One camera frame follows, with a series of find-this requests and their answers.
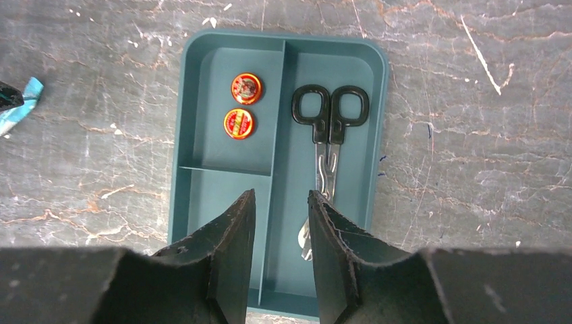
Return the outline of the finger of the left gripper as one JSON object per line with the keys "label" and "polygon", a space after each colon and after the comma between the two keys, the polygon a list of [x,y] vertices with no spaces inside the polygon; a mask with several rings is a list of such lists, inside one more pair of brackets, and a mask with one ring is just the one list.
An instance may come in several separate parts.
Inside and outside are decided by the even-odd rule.
{"label": "finger of the left gripper", "polygon": [[7,111],[24,104],[22,91],[0,81],[0,112]]}

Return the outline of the small red balm tin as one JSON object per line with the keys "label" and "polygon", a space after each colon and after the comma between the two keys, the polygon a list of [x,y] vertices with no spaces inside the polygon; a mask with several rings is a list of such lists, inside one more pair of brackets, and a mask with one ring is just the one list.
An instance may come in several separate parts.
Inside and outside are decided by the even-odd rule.
{"label": "small red balm tin", "polygon": [[234,140],[244,140],[254,133],[256,125],[253,113],[243,108],[229,110],[223,121],[225,133]]}

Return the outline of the black handled scissors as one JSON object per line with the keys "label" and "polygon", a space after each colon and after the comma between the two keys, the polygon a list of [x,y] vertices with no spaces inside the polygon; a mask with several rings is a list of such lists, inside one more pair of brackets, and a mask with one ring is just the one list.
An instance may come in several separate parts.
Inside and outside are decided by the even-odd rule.
{"label": "black handled scissors", "polygon": [[[320,110],[312,117],[302,115],[302,99],[308,94],[320,96]],[[357,118],[342,116],[341,99],[345,95],[353,95],[360,100],[360,114]],[[340,86],[330,93],[323,86],[307,84],[300,86],[293,93],[293,120],[301,125],[312,126],[315,187],[329,202],[334,201],[339,154],[341,145],[345,142],[345,131],[349,127],[363,125],[368,119],[369,110],[369,96],[357,86]]]}

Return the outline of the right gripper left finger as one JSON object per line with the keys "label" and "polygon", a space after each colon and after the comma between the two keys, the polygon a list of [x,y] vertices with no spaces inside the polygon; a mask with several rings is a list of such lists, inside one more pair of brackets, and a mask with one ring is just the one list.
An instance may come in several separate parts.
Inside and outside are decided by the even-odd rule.
{"label": "right gripper left finger", "polygon": [[254,190],[147,256],[120,247],[1,249],[2,323],[244,323]]}

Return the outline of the teal plastic tray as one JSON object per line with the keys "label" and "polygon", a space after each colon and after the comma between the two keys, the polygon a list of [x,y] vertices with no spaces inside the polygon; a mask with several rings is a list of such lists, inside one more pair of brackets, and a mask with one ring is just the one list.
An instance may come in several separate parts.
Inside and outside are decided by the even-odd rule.
{"label": "teal plastic tray", "polygon": [[[238,74],[262,79],[253,105],[231,94]],[[312,128],[291,115],[296,88],[318,84],[365,90],[370,114],[348,128],[341,146],[335,208],[358,226],[371,226],[389,61],[366,38],[205,29],[186,43],[181,58],[173,153],[168,241],[176,242],[219,216],[244,191],[256,195],[256,230],[248,309],[316,320],[313,266],[302,258],[297,235],[315,188]],[[244,140],[224,130],[234,108],[254,114]]]}

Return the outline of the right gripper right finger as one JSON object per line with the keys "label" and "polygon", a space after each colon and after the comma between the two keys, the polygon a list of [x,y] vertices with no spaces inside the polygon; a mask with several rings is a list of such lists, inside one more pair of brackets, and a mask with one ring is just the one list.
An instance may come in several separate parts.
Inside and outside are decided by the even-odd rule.
{"label": "right gripper right finger", "polygon": [[308,196],[321,323],[570,323],[570,248],[422,248],[368,233]]}

